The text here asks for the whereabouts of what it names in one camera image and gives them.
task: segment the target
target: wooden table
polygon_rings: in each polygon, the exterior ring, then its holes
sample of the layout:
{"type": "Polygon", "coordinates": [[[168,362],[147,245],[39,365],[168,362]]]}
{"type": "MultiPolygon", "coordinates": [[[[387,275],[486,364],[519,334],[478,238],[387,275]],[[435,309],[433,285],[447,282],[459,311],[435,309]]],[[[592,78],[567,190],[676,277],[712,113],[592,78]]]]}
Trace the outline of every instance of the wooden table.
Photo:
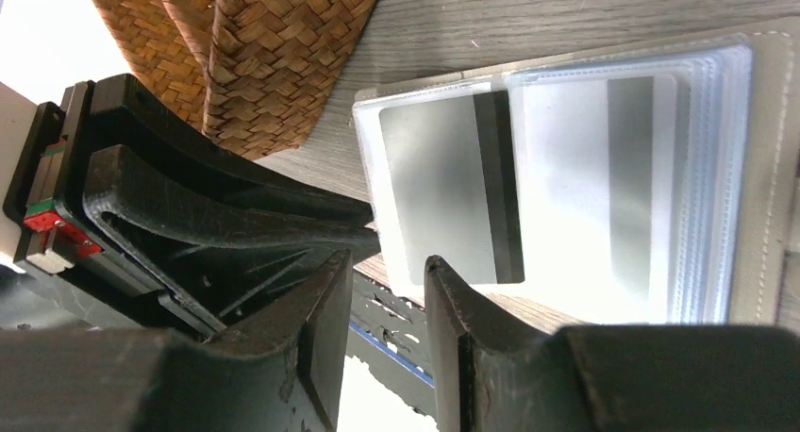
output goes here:
{"type": "MultiPolygon", "coordinates": [[[[369,200],[350,108],[356,91],[626,42],[800,14],[800,0],[379,0],[308,142],[263,164],[303,182],[369,200]]],[[[370,274],[385,281],[380,261],[370,274]]],[[[779,321],[800,330],[800,296],[783,295],[779,321]]],[[[574,319],[493,298],[552,329],[574,319]]]]}

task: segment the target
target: stitched edge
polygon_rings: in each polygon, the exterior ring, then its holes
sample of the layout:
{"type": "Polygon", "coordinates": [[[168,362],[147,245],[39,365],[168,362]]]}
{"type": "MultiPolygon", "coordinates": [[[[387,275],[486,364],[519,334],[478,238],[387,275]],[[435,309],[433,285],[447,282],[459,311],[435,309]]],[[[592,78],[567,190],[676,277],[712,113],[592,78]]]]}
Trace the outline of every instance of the stitched edge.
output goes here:
{"type": "Polygon", "coordinates": [[[789,87],[792,83],[794,71],[794,40],[789,33],[779,31],[766,31],[753,33],[753,36],[781,36],[789,41],[789,61],[786,65],[786,74],[783,77],[783,91],[781,93],[780,117],[778,118],[777,142],[775,143],[775,159],[773,160],[773,171],[770,176],[770,194],[767,200],[767,220],[764,224],[764,240],[761,247],[761,268],[758,273],[758,302],[756,304],[756,319],[761,318],[764,303],[764,290],[766,289],[767,256],[770,245],[770,226],[773,220],[773,208],[775,206],[775,189],[777,187],[777,171],[780,164],[780,155],[783,152],[783,138],[786,131],[786,115],[789,104],[789,87]]]}

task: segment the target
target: basket weave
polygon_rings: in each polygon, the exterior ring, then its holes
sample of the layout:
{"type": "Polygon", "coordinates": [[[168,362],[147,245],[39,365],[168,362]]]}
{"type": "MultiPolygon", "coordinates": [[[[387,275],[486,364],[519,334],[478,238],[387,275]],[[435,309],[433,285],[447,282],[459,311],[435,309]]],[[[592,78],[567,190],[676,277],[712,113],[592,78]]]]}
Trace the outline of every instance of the basket weave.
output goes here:
{"type": "Polygon", "coordinates": [[[131,70],[255,159],[306,140],[376,0],[93,0],[131,70]]]}

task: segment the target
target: blue line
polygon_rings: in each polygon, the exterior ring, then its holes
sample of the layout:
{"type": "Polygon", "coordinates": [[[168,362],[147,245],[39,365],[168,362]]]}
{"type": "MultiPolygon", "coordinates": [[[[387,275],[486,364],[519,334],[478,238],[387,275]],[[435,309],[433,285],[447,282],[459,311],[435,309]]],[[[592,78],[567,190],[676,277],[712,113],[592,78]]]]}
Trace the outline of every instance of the blue line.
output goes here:
{"type": "Polygon", "coordinates": [[[433,388],[433,378],[431,378],[430,375],[425,374],[424,372],[420,371],[419,369],[417,369],[416,366],[414,366],[413,364],[408,362],[408,360],[406,360],[405,358],[400,357],[399,355],[397,355],[396,352],[394,352],[389,347],[383,345],[383,342],[378,341],[377,339],[375,339],[375,337],[373,337],[373,335],[371,335],[371,334],[367,333],[366,331],[364,331],[363,329],[361,329],[361,327],[358,326],[353,321],[350,321],[350,329],[355,331],[356,333],[358,333],[362,338],[364,338],[365,340],[367,340],[367,342],[369,342],[373,346],[375,346],[377,348],[377,350],[383,352],[387,357],[393,359],[395,363],[403,366],[404,368],[406,368],[407,371],[409,371],[410,373],[416,375],[416,377],[419,378],[420,380],[422,380],[423,382],[425,382],[425,384],[427,386],[429,386],[430,388],[433,388]]]}

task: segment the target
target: transparent plastic pocket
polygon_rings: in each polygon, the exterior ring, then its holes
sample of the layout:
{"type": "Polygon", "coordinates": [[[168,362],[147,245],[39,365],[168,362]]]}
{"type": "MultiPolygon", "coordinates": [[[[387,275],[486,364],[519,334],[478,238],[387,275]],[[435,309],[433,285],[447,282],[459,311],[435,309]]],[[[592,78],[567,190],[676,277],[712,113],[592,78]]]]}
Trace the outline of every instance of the transparent plastic pocket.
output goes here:
{"type": "Polygon", "coordinates": [[[529,298],[596,323],[725,321],[751,57],[507,76],[529,298]]]}

